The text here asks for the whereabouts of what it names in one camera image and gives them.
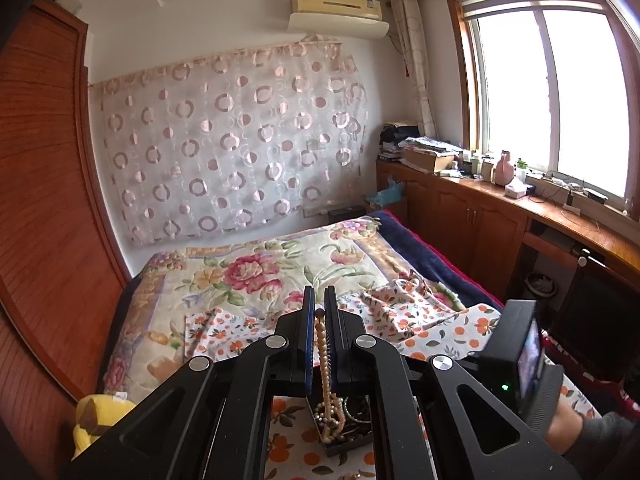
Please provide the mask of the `person's right hand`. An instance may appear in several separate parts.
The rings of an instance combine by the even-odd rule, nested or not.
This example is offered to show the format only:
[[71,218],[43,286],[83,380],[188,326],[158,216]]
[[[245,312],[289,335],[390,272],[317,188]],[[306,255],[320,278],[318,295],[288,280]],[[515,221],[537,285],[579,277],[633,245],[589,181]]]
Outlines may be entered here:
[[559,398],[544,440],[555,452],[564,454],[575,444],[583,426],[582,415],[575,412],[563,398]]

